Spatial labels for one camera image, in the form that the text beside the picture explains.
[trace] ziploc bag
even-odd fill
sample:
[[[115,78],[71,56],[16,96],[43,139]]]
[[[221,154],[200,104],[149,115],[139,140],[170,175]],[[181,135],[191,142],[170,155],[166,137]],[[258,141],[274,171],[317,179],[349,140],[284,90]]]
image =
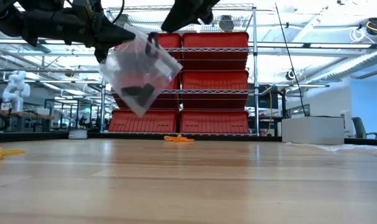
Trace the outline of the ziploc bag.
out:
[[[159,45],[158,33],[146,35],[132,26],[124,29],[135,33],[136,38],[121,44],[100,64],[99,71],[114,92],[141,117],[182,66]]]

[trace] wooden tabletop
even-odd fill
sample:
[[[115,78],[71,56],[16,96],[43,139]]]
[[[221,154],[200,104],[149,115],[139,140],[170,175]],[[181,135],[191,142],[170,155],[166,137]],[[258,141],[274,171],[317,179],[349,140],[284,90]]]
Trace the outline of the wooden tabletop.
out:
[[[9,116],[8,110],[0,110],[0,114],[3,114],[5,116]],[[36,115],[30,112],[24,112],[24,111],[12,111],[10,113],[11,117],[20,117],[20,118],[36,118]],[[42,119],[54,119],[54,116],[52,115],[40,115],[40,118]]]
[[[377,224],[377,153],[283,143],[1,144],[0,223]]]

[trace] red storage bin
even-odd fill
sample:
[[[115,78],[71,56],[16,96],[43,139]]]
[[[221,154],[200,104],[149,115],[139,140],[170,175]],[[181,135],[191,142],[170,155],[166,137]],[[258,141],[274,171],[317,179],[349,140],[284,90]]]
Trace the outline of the red storage bin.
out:
[[[183,48],[248,48],[246,32],[189,33],[183,35]],[[248,52],[184,52],[185,70],[245,69]]]
[[[248,134],[248,112],[183,110],[180,132]]]
[[[159,34],[159,45],[163,48],[181,48],[182,47],[182,36],[180,34]],[[114,51],[119,48],[119,45],[114,47]],[[181,52],[171,52],[169,53],[176,59],[182,58]]]
[[[129,110],[114,110],[108,131],[129,133],[176,133],[177,115],[174,110],[149,110],[142,118]]]
[[[179,90],[180,82],[179,76],[169,84],[166,90]],[[119,97],[118,94],[112,94],[116,104],[120,109],[128,109],[126,103]],[[150,109],[178,109],[179,108],[179,97],[177,94],[160,94],[157,99],[152,103]]]
[[[248,72],[239,71],[184,71],[183,90],[248,90]],[[245,108],[248,94],[183,94],[184,109]]]

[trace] chair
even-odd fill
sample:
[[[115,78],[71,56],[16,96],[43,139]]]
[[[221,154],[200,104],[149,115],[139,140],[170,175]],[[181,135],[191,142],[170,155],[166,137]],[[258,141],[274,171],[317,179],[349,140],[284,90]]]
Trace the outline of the chair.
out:
[[[356,129],[356,135],[355,135],[356,138],[366,139],[367,136],[374,134],[375,139],[377,139],[377,133],[366,133],[365,132],[364,124],[363,124],[363,121],[361,120],[361,118],[352,118],[352,120],[353,120],[353,124],[355,125],[355,129]]]

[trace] white robot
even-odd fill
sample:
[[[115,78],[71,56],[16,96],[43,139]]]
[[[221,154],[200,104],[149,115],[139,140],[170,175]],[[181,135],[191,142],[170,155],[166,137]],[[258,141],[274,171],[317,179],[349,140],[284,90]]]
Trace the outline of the white robot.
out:
[[[30,86],[24,82],[26,72],[14,71],[9,76],[9,83],[3,91],[2,95],[2,110],[12,109],[13,111],[22,111],[24,97],[30,95]]]

